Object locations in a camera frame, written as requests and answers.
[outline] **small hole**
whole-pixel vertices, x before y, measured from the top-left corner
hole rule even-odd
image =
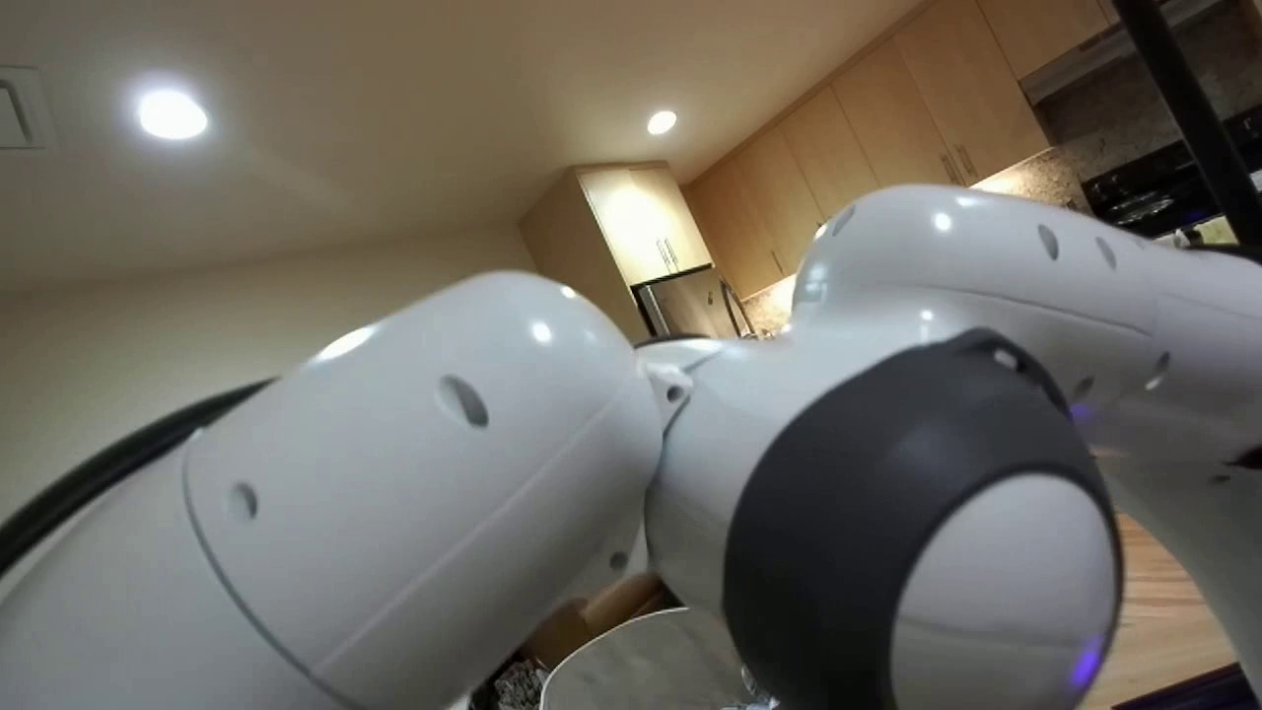
[[[1047,252],[1047,260],[1062,260],[1062,242],[1047,226],[1035,226],[1039,249]]]
[[[259,515],[259,493],[243,481],[231,485],[230,504],[231,504],[231,515],[243,526]]]
[[[1238,455],[1231,464],[1238,464],[1238,471],[1262,471],[1262,446]]]
[[[444,416],[464,419],[471,431],[489,426],[489,409],[486,409],[482,396],[464,380],[444,375],[437,384],[437,396],[443,396]]]
[[[1116,271],[1116,252],[1110,252],[1110,243],[1108,243],[1105,237],[1095,237],[1095,249],[1100,249],[1100,256],[1105,256],[1105,264]]]
[[[1167,384],[1170,369],[1170,350],[1162,350],[1151,366],[1151,380],[1145,384],[1145,389],[1159,389]]]
[[[1078,380],[1071,400],[1087,400],[1095,389],[1095,380]]]

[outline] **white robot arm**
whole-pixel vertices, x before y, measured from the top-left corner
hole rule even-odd
[[[1262,308],[1235,281],[1262,289],[963,188],[841,213],[769,343],[633,350],[560,285],[464,281],[10,567],[0,705],[449,705],[610,579],[637,519],[788,705],[1071,705],[1120,607],[1095,464],[1162,534],[1162,493],[1204,476],[1180,464],[1259,440],[1262,380],[1231,375]]]

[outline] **ceiling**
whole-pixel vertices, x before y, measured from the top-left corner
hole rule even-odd
[[[574,160],[687,180],[918,0],[38,0],[0,75],[0,291],[514,226]],[[153,151],[128,89],[185,78],[211,138]],[[650,105],[683,125],[654,142]]]

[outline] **recessed light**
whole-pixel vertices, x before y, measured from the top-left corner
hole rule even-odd
[[[139,125],[156,142],[197,142],[207,132],[207,116],[193,89],[148,85],[134,101]]]
[[[650,135],[650,138],[663,138],[663,135],[669,135],[677,125],[677,116],[674,112],[654,112],[654,116],[646,116],[646,124],[642,124],[642,132]]]

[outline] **black cable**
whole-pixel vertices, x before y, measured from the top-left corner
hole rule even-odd
[[[109,448],[86,459],[65,476],[57,476],[42,493],[36,493],[19,513],[10,513],[0,526],[0,577],[9,577],[10,565],[19,565],[46,534],[53,534],[64,519],[72,519],[98,493],[105,493],[109,485],[118,485],[123,476],[128,476],[147,460],[169,455],[193,431],[215,422],[219,416],[230,416],[231,408],[252,400],[259,387],[266,387],[266,380],[199,400],[199,401],[188,401],[188,408],[124,433]]]

